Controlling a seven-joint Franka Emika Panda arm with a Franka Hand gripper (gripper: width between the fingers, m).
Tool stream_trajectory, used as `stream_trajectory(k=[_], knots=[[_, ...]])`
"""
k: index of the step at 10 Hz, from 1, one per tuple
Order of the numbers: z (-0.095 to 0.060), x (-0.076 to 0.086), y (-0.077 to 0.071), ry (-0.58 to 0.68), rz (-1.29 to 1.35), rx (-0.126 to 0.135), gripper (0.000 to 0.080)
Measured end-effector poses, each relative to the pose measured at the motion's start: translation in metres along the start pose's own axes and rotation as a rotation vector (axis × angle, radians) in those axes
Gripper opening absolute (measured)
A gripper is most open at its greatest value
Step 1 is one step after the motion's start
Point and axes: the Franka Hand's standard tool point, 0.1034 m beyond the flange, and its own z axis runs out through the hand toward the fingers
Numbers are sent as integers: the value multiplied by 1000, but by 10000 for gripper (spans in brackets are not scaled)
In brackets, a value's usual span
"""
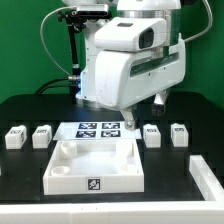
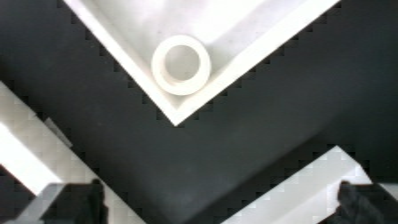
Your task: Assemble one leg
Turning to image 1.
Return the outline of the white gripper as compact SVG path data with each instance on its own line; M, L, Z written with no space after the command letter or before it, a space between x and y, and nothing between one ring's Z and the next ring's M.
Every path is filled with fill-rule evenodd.
M157 93L152 114L162 116L166 103L166 92L163 90L184 79L186 56L183 40L169 47L165 57L152 59L152 55L151 50L146 50L137 53L101 51L97 56L97 101L111 110L123 109L121 114L127 130L136 129L135 110L127 107Z

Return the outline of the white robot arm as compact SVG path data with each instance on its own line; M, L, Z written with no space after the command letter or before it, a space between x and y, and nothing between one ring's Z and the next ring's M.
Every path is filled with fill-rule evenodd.
M62 0L85 31L87 65L80 98L119 111L136 128L139 102L182 82L185 42L179 32L181 0Z

